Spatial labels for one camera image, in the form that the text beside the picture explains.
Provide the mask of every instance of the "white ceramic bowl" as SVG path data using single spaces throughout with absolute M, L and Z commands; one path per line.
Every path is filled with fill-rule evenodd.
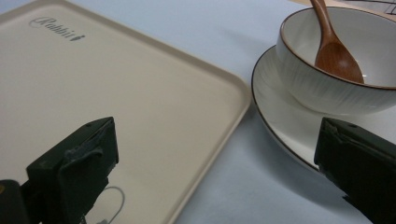
M 369 114 L 396 105 L 396 22 L 356 9 L 328 9 L 365 84 L 314 66 L 320 28 L 313 8 L 308 8 L 288 16 L 280 28 L 277 68 L 285 87 L 302 105 L 328 114 Z

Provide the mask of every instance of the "printed logo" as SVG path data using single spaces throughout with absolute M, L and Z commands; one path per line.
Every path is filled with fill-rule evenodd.
M 74 30 L 59 24 L 57 20 L 51 17 L 40 17 L 34 19 L 29 22 L 29 26 L 33 28 L 45 27 L 51 30 L 53 33 L 68 39 L 69 41 L 76 41 L 85 37 L 85 35 L 76 34 Z

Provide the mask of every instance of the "beige plastic tray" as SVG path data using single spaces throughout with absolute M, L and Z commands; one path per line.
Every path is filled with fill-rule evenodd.
M 238 77 L 64 1 L 1 15 L 0 45 L 0 179 L 112 116 L 113 223 L 172 223 L 250 104 Z M 88 223 L 120 205 L 105 190 Z

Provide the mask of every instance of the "saucer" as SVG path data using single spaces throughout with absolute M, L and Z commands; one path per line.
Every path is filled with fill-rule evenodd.
M 315 149 L 323 117 L 341 119 L 396 143 L 396 106 L 371 115 L 324 114 L 301 105 L 283 86 L 276 68 L 276 48 L 271 47 L 257 61 L 251 88 L 262 120 L 278 143 L 295 158 L 314 169 Z

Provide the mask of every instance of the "table surface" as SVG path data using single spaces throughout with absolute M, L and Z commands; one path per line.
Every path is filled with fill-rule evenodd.
M 0 0 L 0 12 L 28 3 Z M 249 85 L 291 1 L 73 0 L 241 77 Z M 370 223 L 323 175 L 302 166 L 268 132 L 253 105 L 177 223 Z

